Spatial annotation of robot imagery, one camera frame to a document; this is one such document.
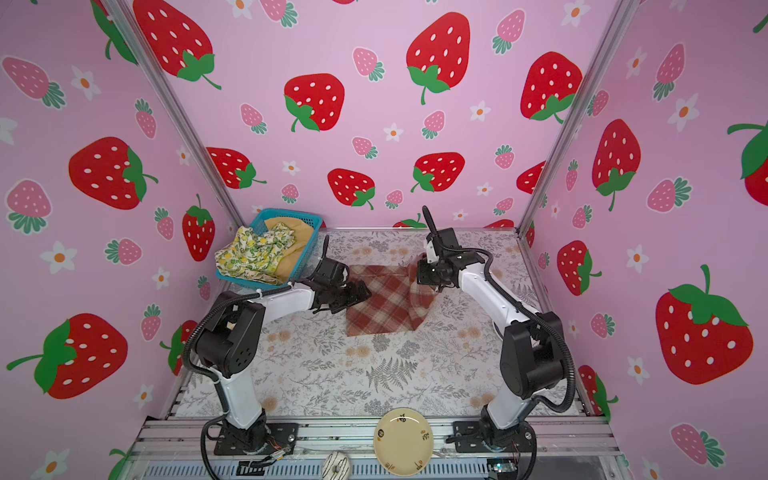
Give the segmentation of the red plaid skirt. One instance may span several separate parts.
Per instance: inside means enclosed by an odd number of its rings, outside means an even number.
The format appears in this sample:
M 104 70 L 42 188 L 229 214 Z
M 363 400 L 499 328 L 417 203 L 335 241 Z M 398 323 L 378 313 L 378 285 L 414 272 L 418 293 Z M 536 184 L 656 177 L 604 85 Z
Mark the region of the red plaid skirt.
M 346 310 L 349 337 L 415 331 L 429 314 L 437 292 L 417 282 L 417 263 L 353 265 L 351 280 L 362 280 L 371 297 Z

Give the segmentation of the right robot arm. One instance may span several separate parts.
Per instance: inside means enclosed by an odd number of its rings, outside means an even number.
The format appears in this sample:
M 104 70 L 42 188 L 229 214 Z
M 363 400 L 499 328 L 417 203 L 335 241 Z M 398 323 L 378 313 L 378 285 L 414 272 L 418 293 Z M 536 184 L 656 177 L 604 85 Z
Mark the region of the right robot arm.
M 516 298 L 492 272 L 493 255 L 465 248 L 453 229 L 428 226 L 426 254 L 417 282 L 440 292 L 458 288 L 491 318 L 502 340 L 499 369 L 503 386 L 481 411 L 478 437 L 499 448 L 522 430 L 539 405 L 567 412 L 576 396 L 576 369 L 553 312 L 540 312 Z

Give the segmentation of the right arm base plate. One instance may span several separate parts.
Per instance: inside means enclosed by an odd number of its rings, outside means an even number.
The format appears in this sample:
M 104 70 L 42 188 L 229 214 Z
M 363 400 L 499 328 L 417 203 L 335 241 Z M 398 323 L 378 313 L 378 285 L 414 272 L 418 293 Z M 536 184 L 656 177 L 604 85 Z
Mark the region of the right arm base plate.
M 455 421 L 445 439 L 459 453 L 533 453 L 537 437 L 531 425 L 522 422 L 508 429 L 497 429 L 490 421 Z

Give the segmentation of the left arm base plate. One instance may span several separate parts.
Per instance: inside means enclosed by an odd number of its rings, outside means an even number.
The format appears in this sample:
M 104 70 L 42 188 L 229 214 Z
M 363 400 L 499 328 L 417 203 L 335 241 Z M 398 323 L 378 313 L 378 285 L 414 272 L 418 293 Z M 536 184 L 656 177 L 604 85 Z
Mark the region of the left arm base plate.
M 240 429 L 224 422 L 214 454 L 216 456 L 267 456 L 275 452 L 291 455 L 298 437 L 298 423 L 254 424 Z

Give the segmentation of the lemon print skirt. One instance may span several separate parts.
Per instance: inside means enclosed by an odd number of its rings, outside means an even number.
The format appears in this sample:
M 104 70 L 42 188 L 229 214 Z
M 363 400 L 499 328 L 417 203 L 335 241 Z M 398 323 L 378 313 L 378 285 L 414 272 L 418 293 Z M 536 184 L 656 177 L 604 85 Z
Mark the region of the lemon print skirt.
M 278 222 L 272 229 L 257 234 L 251 227 L 240 227 L 233 241 L 215 253 L 217 272 L 239 280 L 279 285 L 287 281 L 278 270 L 293 252 L 293 229 Z

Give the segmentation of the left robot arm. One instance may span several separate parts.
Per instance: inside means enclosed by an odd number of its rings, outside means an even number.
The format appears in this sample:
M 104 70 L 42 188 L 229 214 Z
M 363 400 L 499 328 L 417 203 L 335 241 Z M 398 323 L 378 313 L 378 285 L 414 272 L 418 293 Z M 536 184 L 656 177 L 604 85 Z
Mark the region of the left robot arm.
M 199 322 L 184 344 L 183 366 L 210 379 L 224 418 L 240 431 L 258 428 L 265 411 L 248 374 L 265 325 L 296 313 L 342 312 L 372 296 L 349 267 L 324 259 L 307 278 L 253 293 L 226 292 Z

